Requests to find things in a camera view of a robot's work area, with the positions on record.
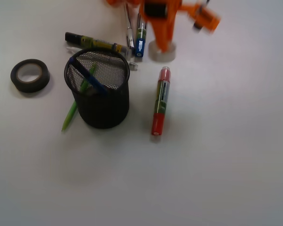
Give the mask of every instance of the black cap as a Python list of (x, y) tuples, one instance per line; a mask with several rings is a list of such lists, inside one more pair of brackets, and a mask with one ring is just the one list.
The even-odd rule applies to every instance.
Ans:
[(82, 36), (78, 34), (73, 34), (69, 32), (65, 33), (65, 41), (69, 41), (75, 45), (81, 45), (81, 38)]
[(198, 23), (194, 23), (194, 26), (193, 28), (196, 30), (196, 31), (200, 31), (202, 29), (202, 26)]

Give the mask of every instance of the mesh cup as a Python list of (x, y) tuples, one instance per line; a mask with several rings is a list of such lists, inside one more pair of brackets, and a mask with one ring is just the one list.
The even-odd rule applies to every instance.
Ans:
[(129, 111), (130, 69), (126, 59), (119, 53), (105, 48), (88, 48), (74, 56), (107, 89), (108, 95), (98, 93), (83, 76), (66, 64), (64, 77), (71, 89), (78, 111), (83, 120), (92, 127), (108, 129), (120, 124)]

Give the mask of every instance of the blurry orange object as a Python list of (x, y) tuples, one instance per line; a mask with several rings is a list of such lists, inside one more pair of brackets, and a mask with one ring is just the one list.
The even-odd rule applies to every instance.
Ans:
[[(107, 1), (109, 4), (122, 2), (121, 0)], [(172, 42), (178, 11), (187, 12), (195, 21), (194, 27), (199, 30), (204, 27), (209, 32), (213, 32), (220, 22), (220, 17), (208, 10), (206, 4), (182, 4), (182, 0), (128, 0), (127, 2), (134, 5), (141, 4), (140, 14), (146, 22), (152, 24), (156, 44), (162, 52), (166, 52), (169, 43)]]

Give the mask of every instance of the pen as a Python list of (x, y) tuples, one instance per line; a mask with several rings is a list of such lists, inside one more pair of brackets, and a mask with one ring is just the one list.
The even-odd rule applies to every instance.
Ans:
[(147, 36), (147, 23), (143, 20), (142, 16), (138, 14), (137, 17), (137, 32), (136, 32), (136, 48), (135, 56), (143, 57), (143, 52)]
[(127, 22), (127, 45), (129, 47), (129, 49), (132, 50), (132, 52), (134, 52), (134, 36), (133, 36), (133, 30), (131, 27), (131, 21), (130, 21), (130, 14), (129, 14), (129, 7), (128, 4), (125, 3), (125, 15), (126, 15), (126, 22)]
[(155, 102), (152, 135), (160, 136), (164, 127), (166, 105), (168, 102), (170, 88), (171, 71), (168, 67), (163, 67), (160, 71), (157, 85), (157, 99)]
[(104, 95), (108, 93), (104, 86), (76, 58), (71, 57), (69, 62), (98, 92)]
[(82, 48), (93, 48), (93, 47), (108, 48), (108, 49), (111, 49), (113, 51), (116, 51), (122, 54), (126, 58), (126, 60), (130, 60), (132, 56), (132, 50), (129, 49), (127, 46), (123, 46), (117, 43), (112, 44), (112, 43), (109, 43), (103, 40), (99, 40), (99, 39), (94, 39), (88, 36), (66, 32), (65, 41), (68, 41), (75, 45), (79, 45)]
[[(90, 73), (94, 74), (95, 70), (96, 70), (96, 64), (94, 64), (92, 66), (92, 68), (90, 69)], [(85, 93), (87, 91), (87, 89), (88, 89), (88, 86), (89, 86), (89, 83), (86, 80), (84, 80), (82, 82), (82, 84), (81, 84), (81, 92)], [(77, 109), (76, 102), (74, 101), (74, 103), (72, 104), (72, 106), (71, 106), (71, 108), (70, 108), (70, 110), (69, 110), (69, 112), (68, 112), (68, 114), (67, 114), (67, 116), (66, 116), (66, 118), (64, 120), (63, 127), (62, 127), (62, 132), (64, 130), (66, 130), (67, 127), (69, 126), (73, 116), (75, 115), (76, 109)]]

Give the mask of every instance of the yellow label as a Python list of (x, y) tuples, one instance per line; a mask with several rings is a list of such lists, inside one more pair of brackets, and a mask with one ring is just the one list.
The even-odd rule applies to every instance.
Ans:
[(81, 46), (84, 46), (85, 48), (92, 48), (93, 38), (87, 37), (87, 36), (82, 36), (81, 38)]
[(93, 40), (93, 46), (94, 47), (103, 47), (103, 48), (109, 48), (112, 49), (112, 45), (107, 42), (99, 41), (99, 40)]
[(122, 45), (117, 45), (117, 52), (120, 53), (122, 51)]

